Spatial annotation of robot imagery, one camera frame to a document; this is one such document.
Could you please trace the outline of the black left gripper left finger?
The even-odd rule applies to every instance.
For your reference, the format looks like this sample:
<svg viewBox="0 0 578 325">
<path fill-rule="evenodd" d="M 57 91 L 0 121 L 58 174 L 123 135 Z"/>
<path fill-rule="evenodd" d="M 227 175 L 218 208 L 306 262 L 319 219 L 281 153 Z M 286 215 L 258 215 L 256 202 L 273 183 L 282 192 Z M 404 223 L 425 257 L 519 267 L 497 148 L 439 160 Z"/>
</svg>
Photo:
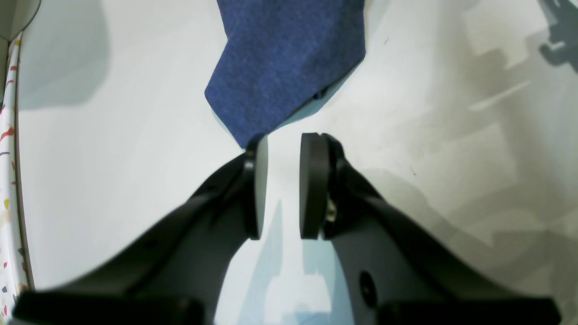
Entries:
<svg viewBox="0 0 578 325">
<path fill-rule="evenodd" d="M 215 171 L 179 207 L 93 271 L 27 291 L 15 325 L 212 325 L 229 264 L 264 226 L 268 138 Z"/>
</svg>

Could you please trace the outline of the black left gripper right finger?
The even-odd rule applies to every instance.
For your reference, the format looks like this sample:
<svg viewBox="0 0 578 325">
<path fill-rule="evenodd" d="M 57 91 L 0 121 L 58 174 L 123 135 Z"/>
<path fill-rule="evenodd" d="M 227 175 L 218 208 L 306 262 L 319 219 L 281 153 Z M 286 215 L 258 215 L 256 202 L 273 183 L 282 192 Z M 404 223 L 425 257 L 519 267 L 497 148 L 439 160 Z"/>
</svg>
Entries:
<svg viewBox="0 0 578 325">
<path fill-rule="evenodd" d="M 328 134 L 301 137 L 302 239 L 330 241 L 358 325 L 558 325 L 552 298 L 516 293 L 390 205 Z"/>
</svg>

